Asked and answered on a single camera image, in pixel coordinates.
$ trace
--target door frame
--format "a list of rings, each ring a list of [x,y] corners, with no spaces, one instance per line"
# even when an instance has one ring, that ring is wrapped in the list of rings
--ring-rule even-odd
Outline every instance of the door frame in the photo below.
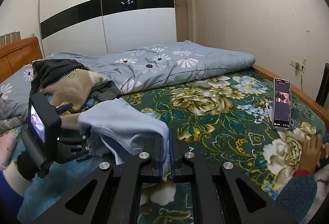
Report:
[[[186,0],[187,3],[187,38],[193,42],[193,11],[192,0]]]

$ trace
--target wooden bed frame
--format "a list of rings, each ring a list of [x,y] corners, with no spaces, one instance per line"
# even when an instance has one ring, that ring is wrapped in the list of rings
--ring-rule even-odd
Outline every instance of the wooden bed frame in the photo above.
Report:
[[[22,68],[24,65],[28,65],[32,61],[41,58],[42,54],[39,41],[36,37],[29,37],[1,47],[0,83],[6,80],[20,68]],[[253,65],[252,70],[271,81],[273,81],[274,78],[280,78],[278,75],[258,65]],[[309,108],[311,108],[322,119],[326,125],[326,128],[329,128],[329,112],[294,85],[291,85],[291,90],[292,94],[296,95]]]

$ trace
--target red cuff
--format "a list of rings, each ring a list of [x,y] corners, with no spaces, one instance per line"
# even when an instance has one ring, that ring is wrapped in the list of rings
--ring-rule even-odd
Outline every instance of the red cuff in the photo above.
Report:
[[[294,177],[297,177],[297,176],[302,176],[302,175],[311,175],[312,173],[308,170],[305,170],[305,169],[299,169],[299,170],[296,170],[295,173],[293,174]]]

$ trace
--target power socket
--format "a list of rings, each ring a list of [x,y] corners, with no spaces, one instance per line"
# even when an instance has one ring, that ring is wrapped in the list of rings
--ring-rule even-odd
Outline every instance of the power socket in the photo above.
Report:
[[[293,66],[295,69],[302,71],[303,73],[305,73],[305,64],[302,62],[298,62],[294,59],[291,59],[290,61],[290,65]]]

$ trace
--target phone screen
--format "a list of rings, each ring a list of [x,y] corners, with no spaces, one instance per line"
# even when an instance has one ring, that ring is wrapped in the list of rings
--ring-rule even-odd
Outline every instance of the phone screen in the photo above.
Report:
[[[290,123],[290,83],[275,79],[275,111],[274,123],[276,127],[289,128]]]
[[[45,143],[45,127],[33,105],[31,105],[31,124],[36,133],[38,134],[39,138],[42,140],[43,143]]]

